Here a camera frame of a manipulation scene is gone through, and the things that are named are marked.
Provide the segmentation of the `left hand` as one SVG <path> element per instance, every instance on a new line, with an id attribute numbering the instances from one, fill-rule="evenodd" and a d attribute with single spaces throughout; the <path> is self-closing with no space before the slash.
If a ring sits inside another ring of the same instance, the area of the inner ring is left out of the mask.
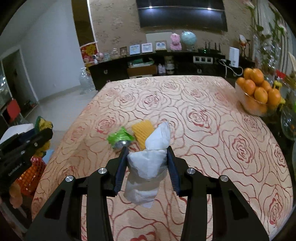
<path id="1" fill-rule="evenodd" d="M 20 208 L 23 203 L 23 197 L 21 194 L 21 188 L 18 183 L 14 182 L 9 189 L 10 203 L 14 209 Z"/>

